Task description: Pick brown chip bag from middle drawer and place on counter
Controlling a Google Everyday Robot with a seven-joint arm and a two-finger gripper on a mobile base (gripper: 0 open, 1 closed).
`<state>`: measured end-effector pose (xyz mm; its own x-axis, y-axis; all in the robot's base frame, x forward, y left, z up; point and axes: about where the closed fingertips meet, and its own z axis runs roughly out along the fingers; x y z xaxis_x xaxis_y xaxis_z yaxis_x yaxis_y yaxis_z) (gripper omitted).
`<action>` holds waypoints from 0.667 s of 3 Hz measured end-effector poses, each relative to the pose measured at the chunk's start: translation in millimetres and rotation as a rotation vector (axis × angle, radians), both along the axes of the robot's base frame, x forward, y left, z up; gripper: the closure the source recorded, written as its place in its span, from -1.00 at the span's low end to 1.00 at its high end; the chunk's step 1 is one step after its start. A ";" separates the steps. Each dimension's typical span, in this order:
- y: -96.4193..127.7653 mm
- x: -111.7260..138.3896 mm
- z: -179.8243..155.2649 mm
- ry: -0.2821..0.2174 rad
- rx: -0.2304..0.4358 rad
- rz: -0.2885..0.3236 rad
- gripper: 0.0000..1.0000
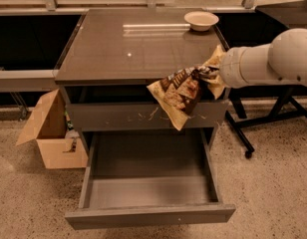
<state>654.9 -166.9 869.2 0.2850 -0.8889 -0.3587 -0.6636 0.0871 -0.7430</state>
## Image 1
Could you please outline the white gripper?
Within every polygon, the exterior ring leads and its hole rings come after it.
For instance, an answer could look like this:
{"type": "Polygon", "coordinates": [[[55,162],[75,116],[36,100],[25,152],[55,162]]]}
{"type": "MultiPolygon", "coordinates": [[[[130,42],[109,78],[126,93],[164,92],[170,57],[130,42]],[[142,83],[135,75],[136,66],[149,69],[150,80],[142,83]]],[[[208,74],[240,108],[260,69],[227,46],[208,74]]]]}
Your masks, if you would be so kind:
{"type": "Polygon", "coordinates": [[[203,63],[205,66],[219,67],[220,76],[207,80],[207,87],[216,100],[222,95],[225,85],[235,89],[247,85],[240,71],[240,60],[245,50],[245,47],[231,48],[226,53],[221,45],[217,45],[211,57],[203,63]]]}

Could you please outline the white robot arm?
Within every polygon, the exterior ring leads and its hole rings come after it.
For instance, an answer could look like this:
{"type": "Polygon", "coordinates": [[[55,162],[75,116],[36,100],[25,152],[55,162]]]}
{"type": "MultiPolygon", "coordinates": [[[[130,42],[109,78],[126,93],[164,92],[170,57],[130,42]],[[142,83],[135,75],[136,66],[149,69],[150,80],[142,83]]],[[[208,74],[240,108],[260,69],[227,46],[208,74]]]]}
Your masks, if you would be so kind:
{"type": "Polygon", "coordinates": [[[203,77],[218,99],[225,88],[302,85],[307,87],[307,29],[284,31],[270,44],[215,50],[206,63],[218,67],[214,79],[203,77]]]}

